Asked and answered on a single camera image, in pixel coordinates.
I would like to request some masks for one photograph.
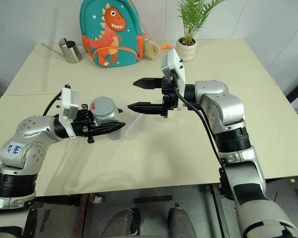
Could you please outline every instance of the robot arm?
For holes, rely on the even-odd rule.
[[[78,110],[78,94],[69,88],[62,90],[59,115],[23,120],[0,151],[0,237],[33,237],[35,181],[50,145],[76,136],[88,137],[88,143],[93,143],[93,136],[124,125],[109,122],[96,126],[86,104]]]
[[[221,185],[225,196],[235,201],[241,236],[298,238],[298,230],[289,217],[265,195],[266,182],[255,148],[249,141],[242,102],[219,81],[185,84],[184,67],[175,50],[167,54],[161,68],[165,77],[143,78],[134,85],[145,89],[162,88],[162,104],[140,102],[128,107],[136,112],[167,117],[167,111],[183,106],[183,101],[206,121],[211,143],[213,140],[216,143]]]

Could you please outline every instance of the dinosaur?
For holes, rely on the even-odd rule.
[[[121,32],[126,28],[126,21],[120,15],[119,11],[111,7],[108,3],[106,4],[106,10],[102,9],[103,16],[100,25],[104,28],[104,31],[100,31],[100,34],[95,39],[88,38],[88,43],[93,48],[101,48],[108,46],[119,46],[119,41],[122,41],[122,38],[116,34],[116,32]],[[104,49],[98,51],[98,62],[100,65],[108,67],[110,62],[105,58],[107,55],[111,55],[111,61],[113,63],[119,63],[116,61],[118,56],[117,49]]]

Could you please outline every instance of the white table surface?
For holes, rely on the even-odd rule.
[[[132,85],[142,77],[160,77],[163,50],[156,60],[99,68],[88,57],[76,64],[37,45],[0,100],[0,148],[24,118],[41,115],[64,84],[80,93],[80,103],[113,98],[130,124],[139,114],[126,109],[138,101],[161,102],[161,90]],[[244,40],[199,41],[196,58],[184,63],[187,83],[220,80],[245,106],[246,127],[266,178],[298,175],[298,116]],[[50,115],[58,113],[52,108]],[[37,194],[124,190],[212,183],[219,164],[200,119],[186,109],[168,119],[146,115],[129,137],[65,139],[48,150],[37,179]]]

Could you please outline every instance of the white sticker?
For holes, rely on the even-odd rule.
[[[5,149],[6,158],[12,160],[15,157],[18,157],[22,153],[22,148],[25,144],[20,144],[17,142],[10,142]]]

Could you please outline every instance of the teal backpack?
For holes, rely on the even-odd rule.
[[[98,66],[125,66],[141,59],[144,36],[131,0],[84,0],[79,21],[83,44]]]

